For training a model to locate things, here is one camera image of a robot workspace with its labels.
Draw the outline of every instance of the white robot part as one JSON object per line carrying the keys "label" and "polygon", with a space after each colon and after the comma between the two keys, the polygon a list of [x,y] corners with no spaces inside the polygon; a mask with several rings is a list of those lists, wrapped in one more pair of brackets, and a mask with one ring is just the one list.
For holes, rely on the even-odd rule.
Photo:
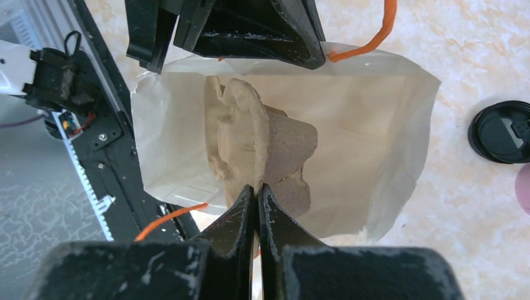
{"label": "white robot part", "polygon": [[32,84],[37,63],[29,58],[32,49],[0,40],[0,94],[23,96]]}

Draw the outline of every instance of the paper bag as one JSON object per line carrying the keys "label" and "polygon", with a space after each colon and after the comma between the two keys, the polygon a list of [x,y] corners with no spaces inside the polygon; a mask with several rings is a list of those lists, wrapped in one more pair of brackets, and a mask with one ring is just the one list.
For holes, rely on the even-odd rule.
{"label": "paper bag", "polygon": [[[352,46],[323,42],[325,53]],[[307,70],[265,59],[211,59],[190,54],[147,74],[132,94],[132,115],[144,187],[181,206],[226,209],[222,184],[206,155],[207,81],[249,82],[261,101],[313,125],[318,147],[304,165],[309,211],[297,217],[318,238],[383,237],[423,170],[440,82],[404,57],[373,51]]]}

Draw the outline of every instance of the pink object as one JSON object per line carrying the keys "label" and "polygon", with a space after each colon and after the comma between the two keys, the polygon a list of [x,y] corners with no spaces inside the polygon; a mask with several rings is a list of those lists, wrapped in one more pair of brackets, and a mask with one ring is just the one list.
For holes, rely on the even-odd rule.
{"label": "pink object", "polygon": [[515,179],[515,195],[521,208],[530,215],[530,164],[524,165]]}

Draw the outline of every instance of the orange string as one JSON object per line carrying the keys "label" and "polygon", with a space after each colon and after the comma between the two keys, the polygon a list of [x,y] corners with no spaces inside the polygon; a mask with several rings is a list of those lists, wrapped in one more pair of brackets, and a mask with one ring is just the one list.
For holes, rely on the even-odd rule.
{"label": "orange string", "polygon": [[169,221],[169,220],[171,220],[173,218],[176,218],[176,217],[178,217],[178,216],[180,216],[182,214],[189,213],[190,211],[194,211],[196,209],[205,208],[206,206],[208,206],[208,203],[202,203],[202,204],[191,206],[191,207],[183,207],[181,209],[178,209],[178,210],[172,212],[171,214],[167,214],[167,215],[161,217],[160,219],[156,219],[153,222],[151,222],[149,225],[147,225],[147,227],[145,227],[144,230],[142,230],[142,232],[140,232],[140,234],[138,234],[138,236],[136,237],[136,239],[134,239],[134,241],[135,242],[143,241],[146,238],[146,236],[148,236],[149,233],[151,233],[158,226],[164,224],[165,222],[167,222],[167,221]]}
{"label": "orange string", "polygon": [[384,0],[384,16],[382,18],[382,26],[379,32],[363,47],[346,51],[343,53],[329,53],[329,60],[336,63],[343,59],[348,59],[353,56],[366,54],[370,51],[375,50],[381,43],[388,37],[392,28],[394,27],[394,21],[396,20],[396,13],[398,11],[398,0]]}

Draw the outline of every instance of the white ruler strip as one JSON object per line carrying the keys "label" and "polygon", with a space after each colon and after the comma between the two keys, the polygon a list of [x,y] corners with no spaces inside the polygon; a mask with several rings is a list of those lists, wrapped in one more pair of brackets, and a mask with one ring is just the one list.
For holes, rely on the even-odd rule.
{"label": "white ruler strip", "polygon": [[88,196],[88,200],[90,201],[90,204],[92,205],[92,209],[94,210],[94,213],[96,214],[97,220],[99,221],[99,225],[101,226],[101,229],[103,230],[103,234],[105,235],[105,238],[107,238],[107,241],[113,241],[114,240],[113,235],[111,233],[111,230],[109,229],[109,226],[107,225],[107,221],[105,220],[103,213],[105,213],[107,209],[109,209],[110,205],[114,202],[115,198],[110,195],[106,195],[101,199],[98,199],[96,197],[96,193],[94,192],[94,189],[92,188],[92,185],[90,184],[90,181],[88,180],[88,177],[86,177],[85,170],[79,163],[76,150],[74,149],[72,142],[70,141],[70,139],[68,139],[68,137],[66,136],[66,133],[63,130],[63,125],[61,124],[59,120],[60,114],[61,113],[59,112],[53,112],[53,118],[55,119],[55,123],[57,124],[57,128],[59,129],[59,132],[61,133],[62,140],[64,141],[64,145],[66,146],[66,150],[68,151],[68,154],[70,155],[70,158],[72,159],[72,163],[74,164],[74,167],[76,168],[77,175],[79,175],[81,184],[86,192],[86,196]]}

